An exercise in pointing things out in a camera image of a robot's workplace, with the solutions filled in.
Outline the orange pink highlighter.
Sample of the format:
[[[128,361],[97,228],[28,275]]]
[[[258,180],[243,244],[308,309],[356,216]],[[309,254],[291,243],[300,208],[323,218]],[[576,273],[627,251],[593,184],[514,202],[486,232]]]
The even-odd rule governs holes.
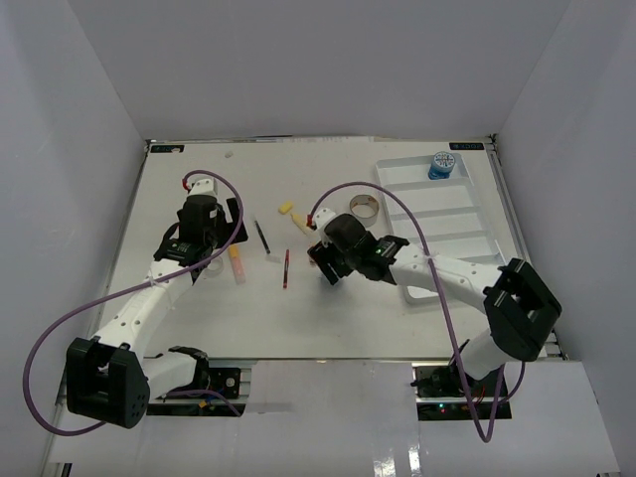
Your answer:
[[[239,253],[239,247],[236,244],[232,244],[229,246],[228,252],[236,284],[245,284],[245,274]]]

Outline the yellow white highlighter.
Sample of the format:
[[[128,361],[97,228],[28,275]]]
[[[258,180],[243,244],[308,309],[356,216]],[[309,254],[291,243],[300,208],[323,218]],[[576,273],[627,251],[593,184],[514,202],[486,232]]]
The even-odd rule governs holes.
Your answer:
[[[310,237],[313,234],[312,229],[307,225],[306,215],[293,213],[290,215],[290,218],[292,223],[295,224],[303,234],[305,234],[308,237]]]

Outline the clear tape roll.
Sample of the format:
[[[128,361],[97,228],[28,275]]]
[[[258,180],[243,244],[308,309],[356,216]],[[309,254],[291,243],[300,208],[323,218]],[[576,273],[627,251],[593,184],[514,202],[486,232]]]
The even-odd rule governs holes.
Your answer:
[[[223,272],[224,263],[221,257],[217,257],[210,261],[210,263],[205,268],[204,272],[209,276],[216,276]]]

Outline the brown packing tape roll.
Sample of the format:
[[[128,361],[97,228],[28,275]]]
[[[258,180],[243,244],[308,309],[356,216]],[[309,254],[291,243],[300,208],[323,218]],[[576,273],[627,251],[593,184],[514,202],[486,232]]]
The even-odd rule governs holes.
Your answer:
[[[360,194],[349,202],[349,212],[365,227],[372,227],[380,213],[380,203],[372,195]]]

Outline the blue tape roll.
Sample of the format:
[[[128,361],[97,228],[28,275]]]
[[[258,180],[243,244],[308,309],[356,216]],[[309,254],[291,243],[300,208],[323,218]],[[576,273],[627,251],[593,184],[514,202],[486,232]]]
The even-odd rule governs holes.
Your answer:
[[[456,165],[456,157],[447,151],[439,151],[432,156],[428,178],[430,180],[448,179]]]

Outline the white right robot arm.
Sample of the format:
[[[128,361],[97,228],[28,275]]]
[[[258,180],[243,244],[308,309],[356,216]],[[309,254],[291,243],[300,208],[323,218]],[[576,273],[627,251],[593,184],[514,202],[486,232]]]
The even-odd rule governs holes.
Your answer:
[[[329,209],[316,213],[311,227],[320,240],[308,255],[331,284],[358,272],[371,281],[435,292],[486,316],[486,331],[462,344],[447,366],[414,382],[424,396],[469,397],[501,366],[535,361],[562,313],[524,260],[496,266],[427,255],[405,238],[375,238],[353,215]]]

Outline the black pen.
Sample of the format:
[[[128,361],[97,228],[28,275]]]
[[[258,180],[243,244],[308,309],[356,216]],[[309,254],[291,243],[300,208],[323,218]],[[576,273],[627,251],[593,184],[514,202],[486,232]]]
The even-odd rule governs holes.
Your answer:
[[[260,242],[261,242],[261,244],[262,244],[262,246],[263,246],[263,249],[264,249],[265,253],[266,253],[267,255],[271,255],[271,249],[270,249],[270,246],[269,246],[269,244],[268,244],[268,241],[267,241],[267,239],[266,239],[266,236],[265,236],[265,234],[264,234],[264,232],[263,232],[263,229],[262,229],[262,227],[261,227],[261,225],[260,225],[259,221],[257,220],[257,218],[252,218],[252,222],[253,222],[253,224],[254,224],[254,227],[255,227],[255,229],[256,229],[257,235],[258,235],[258,237],[259,237],[259,239],[260,239]]]

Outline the red pen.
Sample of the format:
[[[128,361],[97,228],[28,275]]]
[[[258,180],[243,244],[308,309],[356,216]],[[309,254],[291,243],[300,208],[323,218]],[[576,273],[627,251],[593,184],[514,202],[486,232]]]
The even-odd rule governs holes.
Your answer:
[[[282,288],[288,288],[288,279],[289,279],[289,265],[290,265],[290,249],[288,248],[284,254],[283,261],[283,278],[282,278]]]

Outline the yellow eraser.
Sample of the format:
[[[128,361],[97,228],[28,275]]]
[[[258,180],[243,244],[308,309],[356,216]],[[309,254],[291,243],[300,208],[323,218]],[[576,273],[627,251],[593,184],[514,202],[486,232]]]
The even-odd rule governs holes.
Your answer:
[[[282,214],[282,215],[286,215],[288,214],[291,210],[293,209],[293,203],[291,201],[287,201],[283,204],[281,204],[277,211]]]

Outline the left black table label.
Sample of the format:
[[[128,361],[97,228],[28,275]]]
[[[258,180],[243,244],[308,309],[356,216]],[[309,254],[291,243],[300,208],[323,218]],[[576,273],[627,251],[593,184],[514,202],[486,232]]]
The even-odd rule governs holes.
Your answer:
[[[152,144],[149,152],[151,154],[160,154],[160,153],[183,153],[185,146],[183,144]]]

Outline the black table label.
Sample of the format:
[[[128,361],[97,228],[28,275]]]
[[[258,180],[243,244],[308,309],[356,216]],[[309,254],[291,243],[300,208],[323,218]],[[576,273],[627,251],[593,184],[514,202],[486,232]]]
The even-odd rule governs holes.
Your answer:
[[[160,154],[160,153],[183,153],[185,146],[183,144],[152,144],[149,152],[151,154]]]
[[[449,148],[451,150],[458,150],[458,151],[461,151],[461,150],[479,151],[479,150],[484,150],[485,146],[482,142],[450,142]]]

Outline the white compartment tray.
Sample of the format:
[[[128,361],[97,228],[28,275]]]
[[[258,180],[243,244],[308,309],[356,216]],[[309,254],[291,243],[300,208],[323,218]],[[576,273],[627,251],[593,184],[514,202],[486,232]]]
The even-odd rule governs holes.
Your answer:
[[[432,155],[384,159],[376,163],[378,184],[396,198],[384,196],[393,235],[419,244],[412,213],[429,249],[444,256],[501,265],[504,255],[483,213],[474,183],[461,155],[448,179],[430,180]]]

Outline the right black table label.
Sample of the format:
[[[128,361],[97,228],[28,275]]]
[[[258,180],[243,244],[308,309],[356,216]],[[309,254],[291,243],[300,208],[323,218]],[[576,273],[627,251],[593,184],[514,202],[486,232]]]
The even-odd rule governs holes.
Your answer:
[[[485,146],[482,142],[450,142],[449,148],[451,150],[458,150],[458,151],[461,151],[461,150],[479,151],[479,150],[484,150]]]

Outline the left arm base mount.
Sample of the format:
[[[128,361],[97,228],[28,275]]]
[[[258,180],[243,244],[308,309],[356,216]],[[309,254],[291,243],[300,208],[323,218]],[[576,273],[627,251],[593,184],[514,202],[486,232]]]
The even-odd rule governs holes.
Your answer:
[[[240,417],[250,393],[248,362],[210,361],[197,382],[177,388],[148,405],[149,416]]]

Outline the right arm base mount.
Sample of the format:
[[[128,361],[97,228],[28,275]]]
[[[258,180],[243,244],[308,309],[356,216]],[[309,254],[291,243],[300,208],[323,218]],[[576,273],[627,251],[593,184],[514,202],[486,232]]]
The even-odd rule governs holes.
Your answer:
[[[497,371],[491,372],[481,381],[468,378],[470,397],[476,415],[482,421],[490,418],[497,380]],[[472,420],[468,398],[448,366],[415,364],[410,386],[415,393],[420,422]]]

